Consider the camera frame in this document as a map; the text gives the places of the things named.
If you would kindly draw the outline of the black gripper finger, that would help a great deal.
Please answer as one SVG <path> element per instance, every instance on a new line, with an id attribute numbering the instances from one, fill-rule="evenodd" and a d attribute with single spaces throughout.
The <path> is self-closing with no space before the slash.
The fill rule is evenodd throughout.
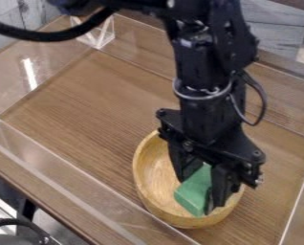
<path id="1" fill-rule="evenodd" d="M 203 214 L 207 215 L 215 208 L 222 208 L 230 196 L 239 191 L 239 182 L 235 172 L 225 165 L 206 167 L 206 191 Z"/>
<path id="2" fill-rule="evenodd" d="M 182 183 L 191 174 L 201 168 L 202 160 L 175 144 L 167 145 L 167 156 L 170 159 L 174 175 Z"/>

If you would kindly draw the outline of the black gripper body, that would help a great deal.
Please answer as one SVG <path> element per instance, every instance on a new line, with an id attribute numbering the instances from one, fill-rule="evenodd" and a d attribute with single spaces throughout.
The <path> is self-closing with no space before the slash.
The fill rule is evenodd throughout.
<path id="1" fill-rule="evenodd" d="M 175 82 L 171 89 L 179 108 L 162 108 L 155 113 L 158 135 L 166 147 L 175 144 L 198 156 L 202 163 L 230 167 L 239 184 L 255 188 L 265 155 L 242 129 L 247 122 L 246 85 L 230 82 L 206 90 Z"/>

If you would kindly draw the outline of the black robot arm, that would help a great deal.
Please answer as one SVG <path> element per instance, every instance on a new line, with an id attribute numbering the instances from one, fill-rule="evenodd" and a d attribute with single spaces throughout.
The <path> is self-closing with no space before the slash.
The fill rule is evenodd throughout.
<path id="1" fill-rule="evenodd" d="M 171 91 L 179 107 L 161 109 L 158 136 L 179 187 L 177 203 L 199 216 L 219 208 L 242 185 L 254 188 L 265 155 L 242 125 L 246 88 L 263 96 L 245 68 L 258 40 L 243 20 L 239 0 L 47 0 L 62 13 L 95 8 L 130 10 L 159 19 L 174 57 Z"/>

